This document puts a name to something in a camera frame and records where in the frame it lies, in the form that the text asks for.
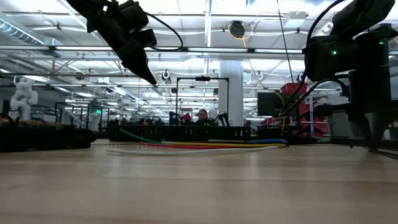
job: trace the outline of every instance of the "table surface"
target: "table surface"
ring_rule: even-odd
[[[0,223],[396,223],[398,162],[346,146],[200,156],[101,140],[0,154]]]

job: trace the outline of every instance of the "white robot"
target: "white robot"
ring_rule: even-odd
[[[34,83],[34,80],[21,78],[19,83],[15,84],[16,91],[11,97],[10,112],[8,113],[12,119],[20,117],[21,121],[30,120],[30,106],[36,105],[39,100],[37,92],[32,89]]]

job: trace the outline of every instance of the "white pillar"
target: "white pillar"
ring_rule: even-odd
[[[240,60],[221,60],[218,70],[220,78],[229,78],[229,123],[243,126],[243,67]],[[218,110],[227,112],[228,84],[220,80],[218,84]]]

